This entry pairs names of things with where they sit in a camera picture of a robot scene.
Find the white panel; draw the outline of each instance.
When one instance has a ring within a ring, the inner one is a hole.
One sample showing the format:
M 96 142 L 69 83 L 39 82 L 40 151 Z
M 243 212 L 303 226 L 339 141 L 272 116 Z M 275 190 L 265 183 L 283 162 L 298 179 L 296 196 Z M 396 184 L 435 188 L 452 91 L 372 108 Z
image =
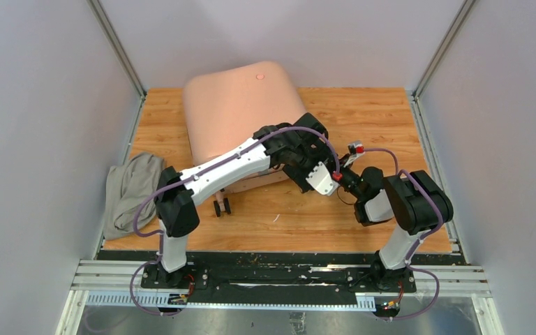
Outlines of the white panel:
M 137 104 L 86 1 L 0 1 L 0 334 L 54 333 Z
M 104 0 L 146 87 L 280 62 L 297 86 L 406 87 L 462 0 Z
M 506 334 L 536 334 L 536 1 L 478 2 L 424 114 Z

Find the caster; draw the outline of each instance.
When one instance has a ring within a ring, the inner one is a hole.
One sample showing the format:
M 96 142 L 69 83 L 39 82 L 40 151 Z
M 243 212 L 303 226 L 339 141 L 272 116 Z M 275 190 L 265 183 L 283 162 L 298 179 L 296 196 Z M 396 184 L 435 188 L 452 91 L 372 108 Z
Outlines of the caster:
M 227 214 L 231 214 L 231 206 L 229 205 L 229 199 L 223 199 L 223 204 L 225 205 L 225 211 Z
M 213 204 L 214 204 L 214 213 L 216 214 L 217 218 L 220 218 L 221 217 L 221 206 L 218 205 L 218 201 L 216 201 L 216 200 L 213 201 Z

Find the wooden floor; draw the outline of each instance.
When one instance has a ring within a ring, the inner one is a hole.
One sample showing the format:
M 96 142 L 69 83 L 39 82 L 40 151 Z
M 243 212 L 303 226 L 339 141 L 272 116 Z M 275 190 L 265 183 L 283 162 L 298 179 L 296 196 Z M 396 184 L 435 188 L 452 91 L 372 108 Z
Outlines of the wooden floor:
M 365 147 L 385 147 L 399 158 L 400 168 L 426 169 L 426 162 L 403 89 L 301 88 L 306 109 L 328 129 L 341 154 L 361 140 Z M 147 95 L 131 156 L 148 151 L 165 158 L 176 170 L 192 166 L 181 104 L 181 89 L 151 89 Z M 394 172 L 385 153 L 367 153 L 353 165 L 360 173 L 374 165 Z M 352 196 L 340 192 L 343 199 Z M 229 195 L 231 215 L 215 217 L 212 198 L 198 207 L 200 225 L 190 234 L 189 250 L 374 252 L 383 247 L 396 223 L 363 227 L 351 206 L 335 195 L 301 194 L 290 180 Z M 158 229 L 158 221 L 143 230 Z M 153 250 L 158 237 L 135 235 L 106 241 L 104 249 Z M 446 231 L 430 236 L 419 252 L 451 251 Z

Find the purple cable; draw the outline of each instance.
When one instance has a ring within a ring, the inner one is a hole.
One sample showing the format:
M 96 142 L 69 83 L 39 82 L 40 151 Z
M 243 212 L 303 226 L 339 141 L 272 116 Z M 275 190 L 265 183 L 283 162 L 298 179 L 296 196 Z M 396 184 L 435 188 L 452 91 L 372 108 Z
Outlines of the purple cable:
M 172 315 L 176 315 L 178 314 L 180 311 L 177 311 L 177 312 L 166 312 L 166 313 L 162 313 L 162 312 L 153 312 L 149 309 L 146 309 L 145 307 L 141 306 L 138 301 L 137 301 L 137 297 L 135 296 L 135 291 L 133 289 L 133 286 L 135 285 L 135 279 L 137 278 L 137 274 L 138 272 L 141 270 L 141 269 L 144 269 L 144 267 L 146 267 L 147 265 L 155 265 L 155 264 L 158 264 L 159 262 L 161 262 L 161 257 L 163 257 L 163 235 L 160 234 L 159 235 L 159 253 L 158 253 L 158 256 L 157 256 L 157 259 L 156 260 L 150 260 L 148 262 L 145 262 L 143 263 L 141 266 L 139 266 L 137 268 L 137 271 L 135 271 L 135 273 L 131 276 L 131 283 L 130 283 L 130 286 L 128 287 L 128 292 L 131 294 L 131 300 L 133 301 L 133 304 L 138 308 L 140 309 L 141 311 L 147 313 L 147 314 L 150 314 L 150 315 L 155 315 L 155 316 L 172 316 Z
M 394 159 L 394 164 L 396 166 L 396 173 L 395 174 L 399 173 L 399 164 L 398 164 L 398 161 L 397 161 L 396 154 L 394 154 L 393 151 L 391 151 L 389 149 L 386 149 L 386 148 L 365 148 L 364 149 L 364 152 L 368 152 L 368 151 L 382 151 L 382 152 L 387 152 L 388 154 L 392 155 L 392 158 Z
M 149 237 L 149 236 L 152 236 L 152 235 L 155 235 L 155 234 L 159 234 L 159 252 L 158 252 L 158 257 L 156 260 L 150 260 L 146 263 L 144 263 L 143 265 L 139 266 L 137 268 L 137 271 L 135 271 L 135 273 L 133 274 L 133 276 L 131 277 L 131 284 L 130 284 L 130 287 L 128 288 L 130 294 L 131 294 L 131 299 L 134 303 L 134 305 L 140 309 L 141 311 L 147 313 L 147 314 L 151 314 L 151 315 L 158 315 L 158 316 L 171 316 L 171 315 L 176 315 L 179 313 L 178 312 L 172 312 L 172 313 L 157 313 L 157 312 L 153 312 L 153 311 L 150 311 L 148 309 L 146 309 L 145 307 L 141 306 L 137 299 L 136 299 L 136 296 L 134 294 L 134 291 L 133 291 L 133 286 L 134 286 L 134 282 L 135 282 L 135 279 L 137 277 L 137 274 L 138 272 L 141 270 L 141 269 L 144 269 L 144 267 L 146 267 L 147 265 L 155 265 L 155 264 L 158 264 L 160 261 L 161 261 L 161 258 L 163 257 L 163 234 L 165 234 L 165 232 L 161 229 L 157 229 L 157 230 L 154 230 L 152 232 L 148 232 L 148 233 L 143 233 L 143 232 L 140 232 L 140 230 L 138 229 L 138 218 L 140 216 L 140 213 L 141 211 L 144 209 L 144 207 L 151 201 L 153 200 L 156 196 L 168 191 L 168 190 L 171 190 L 172 188 L 176 188 L 178 186 L 181 186 L 181 185 L 184 185 L 185 183 L 188 183 L 192 180 L 194 180 L 194 177 L 195 176 L 198 176 L 198 177 L 201 177 L 203 174 L 207 173 L 208 171 L 210 170 L 214 170 L 230 161 L 233 161 L 234 159 L 236 158 L 239 158 L 241 155 L 243 154 L 246 154 L 248 153 L 249 151 L 251 151 L 253 148 L 257 147 L 258 145 L 262 144 L 263 142 L 267 141 L 268 139 L 270 139 L 271 137 L 274 137 L 276 135 L 280 135 L 282 133 L 285 133 L 287 131 L 306 131 L 306 132 L 309 132 L 309 133 L 312 133 L 316 136 L 318 136 L 322 141 L 324 141 L 324 143 L 327 145 L 327 147 L 330 149 L 330 151 L 332 151 L 332 155 L 334 156 L 334 162 L 336 164 L 336 172 L 340 172 L 340 160 L 338 159 L 338 154 L 336 154 L 336 150 L 334 149 L 334 146 L 331 144 L 331 142 L 320 132 L 316 131 L 315 129 L 311 129 L 311 128 L 307 128 L 307 127 L 300 127 L 300 126 L 290 126 L 290 127 L 286 127 L 286 128 L 281 128 L 281 129 L 278 129 L 277 131 L 274 131 L 262 138 L 260 138 L 257 142 L 254 142 L 252 145 L 250 145 L 249 147 L 247 148 L 243 148 L 239 154 L 233 154 L 217 163 L 214 163 L 213 165 L 210 165 L 204 169 L 201 169 L 197 174 L 195 175 L 192 175 L 184 180 L 180 180 L 180 181 L 177 181 L 173 184 L 170 184 L 170 185 L 167 185 L 167 186 L 164 186 L 160 189 L 158 189 L 157 191 L 153 192 L 150 196 L 148 196 L 145 200 L 143 200 L 143 202 L 140 204 L 140 206 L 137 208 L 137 211 L 135 213 L 135 218 L 133 219 L 133 230 L 135 232 L 135 234 L 139 237 Z
M 428 274 L 429 276 L 433 277 L 433 279 L 434 279 L 434 281 L 436 283 L 436 287 L 435 287 L 435 294 L 433 296 L 433 299 L 422 310 L 420 310 L 418 312 L 415 312 L 415 313 L 412 313 L 412 314 L 398 316 L 398 317 L 395 317 L 395 318 L 380 318 L 380 319 L 389 320 L 389 321 L 391 321 L 391 320 L 407 320 L 407 319 L 411 319 L 411 318 L 416 318 L 417 316 L 426 313 L 436 303 L 436 301 L 438 299 L 438 293 L 440 291 L 440 281 L 438 280 L 438 277 L 434 273 L 432 273 L 432 272 L 430 272 L 428 270 L 425 270 L 425 269 L 416 269 L 416 268 L 414 268 L 414 267 L 412 267 L 410 265 L 409 261 L 412 259 L 412 256 L 416 252 L 416 249 L 418 249 L 418 246 L 420 245 L 420 241 L 423 241 L 428 236 L 434 234 L 435 232 L 437 232 L 442 227 L 442 224 L 443 224 L 442 214 L 440 213 L 439 208 L 436 206 L 436 204 L 431 199 L 431 197 L 428 194 L 426 194 L 426 192 L 424 191 L 424 188 L 422 188 L 422 186 L 420 186 L 420 184 L 418 184 L 418 181 L 416 181 L 416 179 L 414 179 L 414 177 L 412 177 L 410 175 L 410 173 L 408 171 L 406 171 L 406 170 L 402 170 L 402 171 L 399 172 L 399 175 L 402 175 L 402 174 L 405 175 L 408 178 L 408 180 L 414 185 L 414 187 L 420 192 L 420 194 L 422 194 L 424 199 L 426 199 L 428 204 L 431 207 L 433 207 L 433 210 L 434 210 L 434 212 L 436 214 L 436 217 L 438 218 L 438 224 L 436 225 L 436 227 L 434 227 L 434 229 L 430 230 L 429 232 L 425 232 L 424 234 L 422 234 L 422 236 L 416 242 L 414 242 L 412 247 L 410 247 L 410 249 L 408 250 L 408 253 L 406 253 L 405 258 L 404 258 L 404 260 L 406 261 L 405 267 L 408 268 L 409 270 L 412 270 L 412 271 L 415 271 L 415 272 L 420 272 L 420 273 L 423 273 L 423 274 Z

